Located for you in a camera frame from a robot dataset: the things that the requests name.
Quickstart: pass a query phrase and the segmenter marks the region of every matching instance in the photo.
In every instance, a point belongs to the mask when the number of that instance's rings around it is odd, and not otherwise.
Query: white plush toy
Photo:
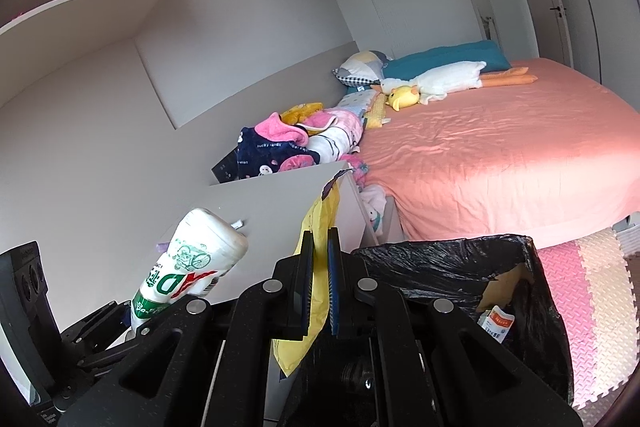
[[[386,78],[381,82],[382,92],[391,94],[397,87],[417,86],[420,90],[420,103],[427,105],[433,100],[444,100],[450,92],[482,87],[480,71],[485,67],[486,62],[456,62],[433,68],[409,81]]]

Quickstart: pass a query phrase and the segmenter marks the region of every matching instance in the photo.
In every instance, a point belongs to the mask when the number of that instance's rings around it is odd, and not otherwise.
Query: metal bolt
[[[203,301],[202,299],[193,299],[189,304],[187,304],[187,311],[191,315],[198,315],[207,309],[207,301]]]
[[[282,283],[277,279],[269,279],[262,284],[262,289],[267,293],[277,293],[282,290]]]
[[[378,282],[375,279],[371,279],[369,277],[365,277],[364,279],[360,279],[358,281],[358,288],[360,288],[364,292],[372,292],[378,287]]]
[[[433,307],[437,312],[450,313],[453,311],[453,302],[449,299],[436,299],[433,303]]]

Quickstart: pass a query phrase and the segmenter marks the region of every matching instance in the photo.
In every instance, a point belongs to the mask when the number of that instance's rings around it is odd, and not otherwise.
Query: black device
[[[271,339],[308,333],[313,245],[306,232],[302,253],[278,261],[272,279],[218,305],[182,298],[111,348],[128,327],[129,302],[60,334],[37,245],[0,255],[0,319],[35,391],[30,425],[261,426]],[[371,279],[362,259],[340,251],[337,229],[328,263],[332,333],[336,342],[368,339],[378,427],[582,424],[452,302],[412,303]],[[4,390],[17,392],[0,371]],[[3,408],[17,415],[23,405]]]

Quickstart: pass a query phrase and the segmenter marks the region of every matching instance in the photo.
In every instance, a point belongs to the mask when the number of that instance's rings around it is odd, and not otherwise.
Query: bed
[[[552,60],[539,80],[450,94],[368,130],[368,184],[393,196],[412,241],[519,233],[538,248],[640,210],[640,115]]]

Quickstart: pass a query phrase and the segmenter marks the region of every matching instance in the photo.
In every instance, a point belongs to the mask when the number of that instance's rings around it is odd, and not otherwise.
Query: stuffed animal
[[[394,111],[399,111],[403,107],[410,107],[420,102],[420,91],[416,86],[401,86],[396,87],[391,91],[387,105],[394,108]]]

